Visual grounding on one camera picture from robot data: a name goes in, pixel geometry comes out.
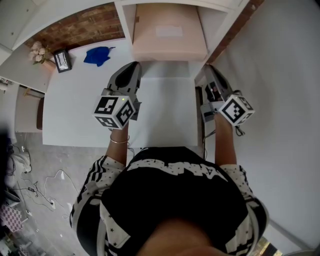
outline bracelet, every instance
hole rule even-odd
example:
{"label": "bracelet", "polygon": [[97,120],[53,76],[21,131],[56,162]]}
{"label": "bracelet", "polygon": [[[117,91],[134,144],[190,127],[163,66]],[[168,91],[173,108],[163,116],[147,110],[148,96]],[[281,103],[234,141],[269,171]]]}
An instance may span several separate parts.
{"label": "bracelet", "polygon": [[114,141],[112,138],[111,138],[111,135],[110,135],[110,141],[115,143],[115,144],[124,144],[124,143],[127,143],[130,139],[130,135],[128,135],[128,139],[126,141],[122,141],[122,142],[118,142],[118,141]]}

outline black picture frame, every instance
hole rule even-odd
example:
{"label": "black picture frame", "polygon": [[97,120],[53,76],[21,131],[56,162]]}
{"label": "black picture frame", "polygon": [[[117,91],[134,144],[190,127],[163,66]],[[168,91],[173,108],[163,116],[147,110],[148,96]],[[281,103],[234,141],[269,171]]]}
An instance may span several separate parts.
{"label": "black picture frame", "polygon": [[55,65],[59,73],[72,69],[69,53],[66,49],[56,50],[53,53]]}

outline black and white jacket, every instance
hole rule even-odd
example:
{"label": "black and white jacket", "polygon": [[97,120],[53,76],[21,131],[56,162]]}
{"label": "black and white jacket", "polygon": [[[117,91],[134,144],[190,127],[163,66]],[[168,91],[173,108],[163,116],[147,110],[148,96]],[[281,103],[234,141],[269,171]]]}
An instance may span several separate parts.
{"label": "black and white jacket", "polygon": [[269,216],[243,168],[172,150],[144,150],[127,167],[107,156],[93,164],[70,215],[90,256],[135,255],[159,221],[180,216],[203,227],[227,254],[254,249]]}

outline person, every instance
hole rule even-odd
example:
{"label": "person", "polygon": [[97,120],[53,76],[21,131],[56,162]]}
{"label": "person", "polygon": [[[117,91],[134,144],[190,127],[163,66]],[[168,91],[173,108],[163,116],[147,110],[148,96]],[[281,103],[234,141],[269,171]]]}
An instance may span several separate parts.
{"label": "person", "polygon": [[90,256],[249,254],[269,221],[237,165],[233,128],[215,120],[215,163],[185,147],[143,149],[126,166],[128,125],[90,169],[70,225]]}

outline vase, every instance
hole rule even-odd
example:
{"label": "vase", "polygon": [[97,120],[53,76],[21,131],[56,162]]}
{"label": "vase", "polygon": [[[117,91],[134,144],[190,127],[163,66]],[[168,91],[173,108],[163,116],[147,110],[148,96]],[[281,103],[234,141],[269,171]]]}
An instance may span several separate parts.
{"label": "vase", "polygon": [[45,66],[45,68],[50,70],[51,72],[53,72],[55,70],[55,68],[57,67],[54,62],[52,62],[51,60],[47,60],[47,59],[44,61],[44,63],[42,63],[42,65]]}

